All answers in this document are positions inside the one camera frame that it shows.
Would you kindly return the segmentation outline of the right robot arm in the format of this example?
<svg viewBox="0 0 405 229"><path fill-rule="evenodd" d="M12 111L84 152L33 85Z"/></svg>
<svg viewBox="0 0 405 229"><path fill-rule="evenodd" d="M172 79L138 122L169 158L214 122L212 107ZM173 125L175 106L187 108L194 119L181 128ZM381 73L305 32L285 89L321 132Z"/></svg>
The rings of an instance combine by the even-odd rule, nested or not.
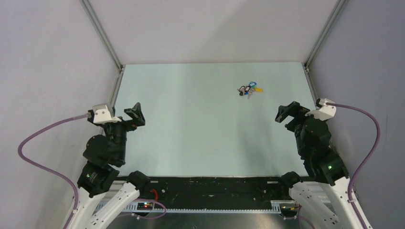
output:
<svg viewBox="0 0 405 229"><path fill-rule="evenodd" d="M285 127L294 133L307 174L326 194L332 208L311 194L307 182L295 172L279 178L278 195L296 201L299 210L294 218L306 221L314 229L371 229L353 189L358 172L350 175L340 155L330 147L327 121L335 116L338 107L353 107L326 98L318 99L316 106L317 109L309 110L298 102L281 105L275 121L281 123L288 116L293 118Z"/></svg>

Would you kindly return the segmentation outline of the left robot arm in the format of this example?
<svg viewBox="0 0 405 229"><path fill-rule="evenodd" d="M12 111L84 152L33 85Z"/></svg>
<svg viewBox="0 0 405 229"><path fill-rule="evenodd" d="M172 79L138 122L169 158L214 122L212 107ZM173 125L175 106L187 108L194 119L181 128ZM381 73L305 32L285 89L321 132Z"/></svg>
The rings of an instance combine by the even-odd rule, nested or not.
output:
<svg viewBox="0 0 405 229"><path fill-rule="evenodd" d="M74 199L73 215L67 221L68 229L105 229L128 204L150 195L150 178L134 171L117 193L100 210L96 210L118 177L118 168L126 163L127 133L146 123L140 103L125 109L124 113L130 119L116 116L111 104L98 104L88 110L88 122L101 127L104 134L91 137L86 144L83 157L87 162L77 181L78 198Z"/></svg>

